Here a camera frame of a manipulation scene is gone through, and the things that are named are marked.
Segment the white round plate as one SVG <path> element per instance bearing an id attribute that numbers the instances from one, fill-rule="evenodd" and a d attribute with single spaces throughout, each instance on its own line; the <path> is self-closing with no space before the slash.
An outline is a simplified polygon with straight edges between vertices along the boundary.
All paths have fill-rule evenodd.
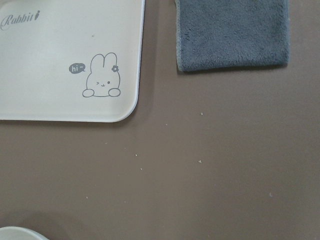
<path id="1" fill-rule="evenodd" d="M 1 240 L 48 240 L 42 234 L 24 227 L 7 226 L 0 228 Z"/>

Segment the dark grey folded cloth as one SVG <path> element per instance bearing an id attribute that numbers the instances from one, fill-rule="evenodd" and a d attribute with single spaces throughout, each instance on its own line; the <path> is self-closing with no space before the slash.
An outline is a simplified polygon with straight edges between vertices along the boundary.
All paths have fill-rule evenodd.
<path id="1" fill-rule="evenodd" d="M 177 0 L 175 6 L 179 71 L 288 64 L 287 0 Z"/>

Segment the cream rectangular tray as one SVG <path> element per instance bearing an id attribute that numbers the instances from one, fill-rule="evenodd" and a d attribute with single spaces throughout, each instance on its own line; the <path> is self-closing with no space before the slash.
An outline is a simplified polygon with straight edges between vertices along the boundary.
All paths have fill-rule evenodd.
<path id="1" fill-rule="evenodd" d="M 3 0 L 0 118 L 115 123 L 139 96 L 143 0 Z"/>

